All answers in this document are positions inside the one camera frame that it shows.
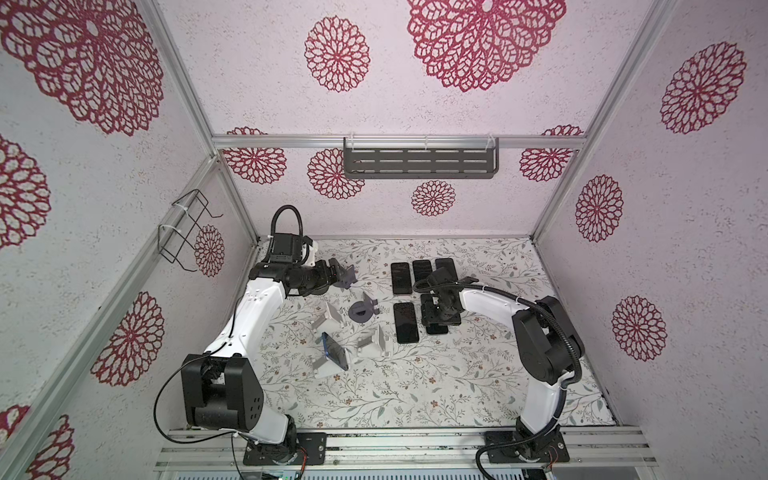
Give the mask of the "blue edged phone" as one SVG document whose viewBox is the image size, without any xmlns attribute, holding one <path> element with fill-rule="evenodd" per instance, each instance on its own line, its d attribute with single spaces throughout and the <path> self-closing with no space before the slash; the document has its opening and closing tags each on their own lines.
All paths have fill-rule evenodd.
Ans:
<svg viewBox="0 0 768 480">
<path fill-rule="evenodd" d="M 453 281 L 458 280 L 458 274 L 453 258 L 437 258 L 435 260 L 435 269 L 445 269 Z"/>
</svg>

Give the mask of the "dark round stand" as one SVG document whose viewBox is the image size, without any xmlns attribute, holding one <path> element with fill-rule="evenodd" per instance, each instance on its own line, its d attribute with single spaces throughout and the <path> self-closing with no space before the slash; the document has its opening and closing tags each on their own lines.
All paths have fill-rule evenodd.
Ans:
<svg viewBox="0 0 768 480">
<path fill-rule="evenodd" d="M 329 260 L 329 266 L 336 275 L 336 281 L 333 286 L 342 290 L 349 290 L 357 282 L 357 276 L 354 266 L 344 267 L 336 258 Z"/>
<path fill-rule="evenodd" d="M 358 324 L 367 323 L 380 312 L 378 300 L 367 293 L 362 294 L 362 299 L 354 302 L 347 310 L 348 317 Z"/>
</svg>

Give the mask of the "dark round stand back right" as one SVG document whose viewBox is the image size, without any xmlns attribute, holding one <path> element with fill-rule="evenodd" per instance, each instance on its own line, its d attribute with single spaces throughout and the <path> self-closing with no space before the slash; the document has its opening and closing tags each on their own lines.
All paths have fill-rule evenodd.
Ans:
<svg viewBox="0 0 768 480">
<path fill-rule="evenodd" d="M 333 286 L 342 290 L 349 290 L 357 282 L 357 276 L 354 266 L 344 267 L 336 258 L 329 260 L 329 266 L 336 275 L 336 281 Z"/>
</svg>

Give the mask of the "black phone purple edge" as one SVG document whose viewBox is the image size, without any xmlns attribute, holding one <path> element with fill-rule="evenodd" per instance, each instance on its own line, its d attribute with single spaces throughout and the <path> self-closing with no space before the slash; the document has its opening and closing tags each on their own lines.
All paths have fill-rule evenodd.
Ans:
<svg viewBox="0 0 768 480">
<path fill-rule="evenodd" d="M 412 294 L 412 277 L 410 264 L 407 262 L 393 262 L 390 265 L 392 293 L 394 295 Z"/>
</svg>

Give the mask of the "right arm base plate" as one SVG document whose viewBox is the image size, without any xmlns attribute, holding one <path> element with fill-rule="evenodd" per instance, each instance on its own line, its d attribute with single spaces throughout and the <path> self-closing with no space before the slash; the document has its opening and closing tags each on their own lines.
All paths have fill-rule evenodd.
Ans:
<svg viewBox="0 0 768 480">
<path fill-rule="evenodd" d="M 523 443 L 522 440 L 522 435 L 516 431 L 485 432 L 484 441 L 489 447 L 487 455 L 490 463 L 538 462 L 550 464 L 566 463 L 571 460 L 559 429 L 533 441 Z"/>
</svg>

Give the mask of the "white stand front left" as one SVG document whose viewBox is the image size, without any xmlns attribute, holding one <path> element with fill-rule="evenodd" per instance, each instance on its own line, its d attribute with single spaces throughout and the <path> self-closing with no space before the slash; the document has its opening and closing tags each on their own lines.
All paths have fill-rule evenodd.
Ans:
<svg viewBox="0 0 768 480">
<path fill-rule="evenodd" d="M 318 379 L 339 375 L 349 370 L 349 358 L 345 350 L 341 354 L 323 356 L 312 364 L 314 376 Z"/>
</svg>

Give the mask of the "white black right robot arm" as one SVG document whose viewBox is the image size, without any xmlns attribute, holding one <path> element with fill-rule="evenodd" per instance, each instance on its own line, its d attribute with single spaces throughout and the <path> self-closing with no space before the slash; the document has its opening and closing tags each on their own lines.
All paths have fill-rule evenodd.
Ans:
<svg viewBox="0 0 768 480">
<path fill-rule="evenodd" d="M 570 386 L 581 381 L 585 349 L 560 301 L 546 296 L 536 301 L 480 285 L 478 280 L 452 278 L 440 268 L 417 281 L 413 289 L 437 299 L 440 322 L 469 312 L 482 315 L 510 329 L 518 357 L 529 374 L 528 391 L 515 426 L 515 441 L 528 448 L 554 434 Z"/>
</svg>

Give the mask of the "green phone stand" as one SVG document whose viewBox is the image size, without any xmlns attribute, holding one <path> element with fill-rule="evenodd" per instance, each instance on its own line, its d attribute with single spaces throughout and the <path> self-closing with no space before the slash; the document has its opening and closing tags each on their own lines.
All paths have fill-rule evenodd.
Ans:
<svg viewBox="0 0 768 480">
<path fill-rule="evenodd" d="M 429 335 L 447 334 L 450 326 L 458 326 L 461 324 L 460 314 L 455 314 L 448 319 L 443 319 L 438 303 L 431 295 L 421 294 L 420 302 L 421 323 Z"/>
</svg>

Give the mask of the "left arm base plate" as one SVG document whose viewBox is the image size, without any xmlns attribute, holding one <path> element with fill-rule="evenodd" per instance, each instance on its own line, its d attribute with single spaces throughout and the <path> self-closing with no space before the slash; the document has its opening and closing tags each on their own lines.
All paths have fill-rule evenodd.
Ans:
<svg viewBox="0 0 768 480">
<path fill-rule="evenodd" d="M 249 442 L 243 457 L 246 466 L 316 466 L 325 463 L 328 435 L 289 433 L 280 444 Z"/>
</svg>

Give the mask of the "silver stand upper left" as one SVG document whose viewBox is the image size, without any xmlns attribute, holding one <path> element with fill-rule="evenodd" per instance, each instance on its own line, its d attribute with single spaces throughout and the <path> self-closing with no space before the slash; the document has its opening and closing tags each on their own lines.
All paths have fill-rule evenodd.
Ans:
<svg viewBox="0 0 768 480">
<path fill-rule="evenodd" d="M 312 331 L 316 334 L 339 332 L 344 327 L 344 320 L 339 311 L 328 301 L 322 309 L 321 314 L 311 325 Z"/>
</svg>

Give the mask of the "dark round stand centre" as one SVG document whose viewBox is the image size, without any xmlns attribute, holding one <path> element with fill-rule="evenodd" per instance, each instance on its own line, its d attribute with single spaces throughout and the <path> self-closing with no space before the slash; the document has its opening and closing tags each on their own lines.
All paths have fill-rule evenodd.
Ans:
<svg viewBox="0 0 768 480">
<path fill-rule="evenodd" d="M 367 323 L 380 312 L 378 300 L 367 293 L 362 294 L 362 299 L 354 302 L 347 310 L 348 317 L 358 324 Z"/>
</svg>

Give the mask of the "dark phone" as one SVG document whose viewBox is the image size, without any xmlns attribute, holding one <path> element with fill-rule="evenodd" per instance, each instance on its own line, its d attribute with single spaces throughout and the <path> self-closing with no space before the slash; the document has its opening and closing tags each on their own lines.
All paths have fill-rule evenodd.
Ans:
<svg viewBox="0 0 768 480">
<path fill-rule="evenodd" d="M 399 344 L 419 342 L 419 331 L 415 306 L 411 302 L 400 302 L 393 306 L 396 338 Z"/>
</svg>

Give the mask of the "blue phone front stand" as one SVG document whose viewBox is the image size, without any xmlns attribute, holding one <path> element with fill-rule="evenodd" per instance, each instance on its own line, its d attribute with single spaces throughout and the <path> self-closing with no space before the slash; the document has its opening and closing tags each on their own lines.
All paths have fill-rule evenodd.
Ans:
<svg viewBox="0 0 768 480">
<path fill-rule="evenodd" d="M 349 369 L 349 362 L 346 349 L 327 332 L 322 333 L 321 340 L 325 357 L 342 371 L 347 371 Z"/>
</svg>

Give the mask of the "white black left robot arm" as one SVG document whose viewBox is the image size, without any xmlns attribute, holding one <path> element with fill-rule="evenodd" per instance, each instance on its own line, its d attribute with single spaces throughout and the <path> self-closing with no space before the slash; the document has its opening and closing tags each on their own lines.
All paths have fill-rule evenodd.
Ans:
<svg viewBox="0 0 768 480">
<path fill-rule="evenodd" d="M 180 375 L 187 423 L 237 433 L 277 464 L 296 459 L 294 419 L 266 405 L 255 372 L 260 343 L 271 319 L 291 291 L 322 295 L 339 280 L 333 261 L 312 266 L 259 262 L 230 320 L 202 354 L 188 355 Z"/>
</svg>

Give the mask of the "grey slotted wall shelf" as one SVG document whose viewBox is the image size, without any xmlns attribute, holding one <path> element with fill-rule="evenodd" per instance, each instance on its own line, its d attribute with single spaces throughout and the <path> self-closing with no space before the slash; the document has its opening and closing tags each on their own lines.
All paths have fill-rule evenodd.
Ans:
<svg viewBox="0 0 768 480">
<path fill-rule="evenodd" d="M 483 148 L 357 147 L 344 138 L 342 166 L 349 179 L 492 179 L 499 171 L 499 150 Z"/>
</svg>

